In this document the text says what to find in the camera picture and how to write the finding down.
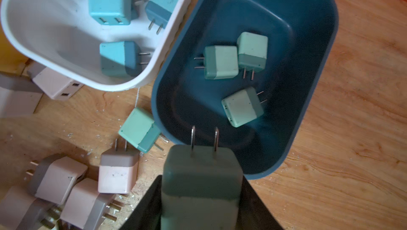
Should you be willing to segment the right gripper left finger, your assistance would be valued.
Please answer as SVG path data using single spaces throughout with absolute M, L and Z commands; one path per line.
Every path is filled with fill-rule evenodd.
M 162 175 L 159 175 L 120 230 L 160 230 Z

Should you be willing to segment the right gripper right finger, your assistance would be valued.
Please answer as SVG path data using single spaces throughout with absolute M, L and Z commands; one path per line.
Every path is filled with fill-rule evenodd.
M 245 177 L 240 197 L 240 229 L 283 230 Z

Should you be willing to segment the green plug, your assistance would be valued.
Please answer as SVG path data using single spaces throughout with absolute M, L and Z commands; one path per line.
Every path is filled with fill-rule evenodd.
M 252 72 L 251 80 L 256 72 L 261 72 L 266 67 L 268 56 L 268 37 L 243 32 L 237 39 L 238 66 L 243 69 L 243 78 L 247 72 Z
M 162 135 L 153 116 L 146 110 L 138 107 L 135 107 L 129 114 L 118 134 L 143 153 L 148 153 L 153 146 L 163 150 L 160 146 L 156 145 L 159 137 L 166 143 L 170 142 Z
M 241 127 L 264 115 L 262 103 L 259 95 L 264 91 L 257 92 L 254 87 L 242 89 L 221 100 L 221 104 L 230 124 Z
M 161 229 L 233 230 L 236 228 L 243 171 L 229 148 L 191 144 L 170 148 L 161 185 Z
M 206 80 L 232 79 L 239 74 L 236 46 L 206 46 L 203 57 L 203 71 Z

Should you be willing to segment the green plug top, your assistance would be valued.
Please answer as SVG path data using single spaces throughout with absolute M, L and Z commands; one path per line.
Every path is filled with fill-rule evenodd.
M 129 114 L 118 134 L 143 153 L 148 153 L 153 146 L 163 150 L 160 146 L 156 145 L 159 137 L 166 143 L 170 142 L 162 135 L 153 116 L 146 110 L 138 107 L 135 107 Z

